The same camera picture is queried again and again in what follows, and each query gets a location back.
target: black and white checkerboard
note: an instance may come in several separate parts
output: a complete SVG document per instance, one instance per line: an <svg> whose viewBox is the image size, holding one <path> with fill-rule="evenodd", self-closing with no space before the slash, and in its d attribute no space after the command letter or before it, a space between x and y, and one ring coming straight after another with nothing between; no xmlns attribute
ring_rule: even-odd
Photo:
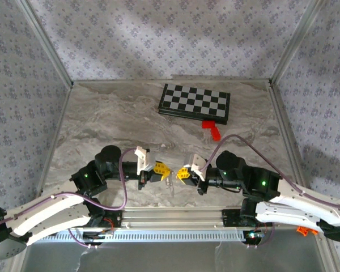
<svg viewBox="0 0 340 272"><path fill-rule="evenodd" d="M230 93L165 84L159 113L227 124Z"/></svg>

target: patterned wallpaper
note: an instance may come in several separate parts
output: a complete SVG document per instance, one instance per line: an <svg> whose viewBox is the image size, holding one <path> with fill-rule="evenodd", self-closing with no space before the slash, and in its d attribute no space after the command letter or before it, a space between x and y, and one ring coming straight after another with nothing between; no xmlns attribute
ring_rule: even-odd
<svg viewBox="0 0 340 272"><path fill-rule="evenodd" d="M0 1L0 207L35 196L66 92L14 1Z"/></svg>
<svg viewBox="0 0 340 272"><path fill-rule="evenodd" d="M340 196L340 0L322 9L278 88L312 188Z"/></svg>
<svg viewBox="0 0 340 272"><path fill-rule="evenodd" d="M309 0L30 0L72 80L269 78Z"/></svg>

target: red object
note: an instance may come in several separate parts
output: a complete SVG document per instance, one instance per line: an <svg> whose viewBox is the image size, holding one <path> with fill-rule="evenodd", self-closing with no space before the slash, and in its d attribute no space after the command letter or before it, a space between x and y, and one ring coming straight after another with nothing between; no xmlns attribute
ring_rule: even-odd
<svg viewBox="0 0 340 272"><path fill-rule="evenodd" d="M220 141L220 133L219 130L216 127L212 127L210 129L211 136L213 137L213 140Z"/></svg>
<svg viewBox="0 0 340 272"><path fill-rule="evenodd" d="M215 121L202 121L202 129L211 129L215 127Z"/></svg>

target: gray marble tabletop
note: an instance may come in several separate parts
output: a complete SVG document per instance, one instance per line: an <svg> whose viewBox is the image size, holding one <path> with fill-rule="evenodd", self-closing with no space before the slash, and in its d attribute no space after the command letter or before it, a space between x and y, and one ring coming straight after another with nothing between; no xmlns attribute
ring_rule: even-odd
<svg viewBox="0 0 340 272"><path fill-rule="evenodd" d="M234 82L168 83L230 92L228 124L218 125L221 135L239 134L291 176L269 93L264 88ZM208 158L218 143L212 140L209 130L201 128L201 121L158 113L163 87L164 83L159 82L75 84L44 189L68 180L106 145L116 145L122 151L136 146L150 148L157 160L175 172L181 168L186 154L198 153ZM238 139L229 139L219 153L223 150L243 157L250 165L270 169ZM136 157L126 155L125 160L135 161ZM147 184L138 191L137 182L128 181L127 207L239 206L242 201L241 194L217 188L209 188L206 195L200 196L195 187L176 182L175 177L173 181L173 197L164 182ZM101 203L120 205L124 196L120 181L108 181L108 188L99 195Z"/></svg>

